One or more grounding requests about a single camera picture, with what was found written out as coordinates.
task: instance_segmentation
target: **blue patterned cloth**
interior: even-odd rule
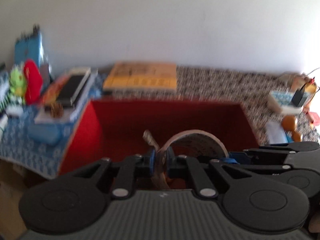
[[[96,77],[85,102],[101,97],[104,78],[105,75]],[[0,159],[21,165],[47,179],[53,179],[58,175],[69,137],[81,114],[73,123],[55,124],[61,129],[63,138],[56,146],[49,146],[28,137],[28,125],[34,123],[37,112],[36,106],[28,106],[20,118],[9,119],[0,143]]]

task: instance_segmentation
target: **red box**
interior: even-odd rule
[[[212,133],[228,151],[259,146],[237,103],[98,100],[87,104],[59,173],[102,157],[119,162],[128,155],[146,153],[145,130],[162,146],[176,133],[191,129]]]

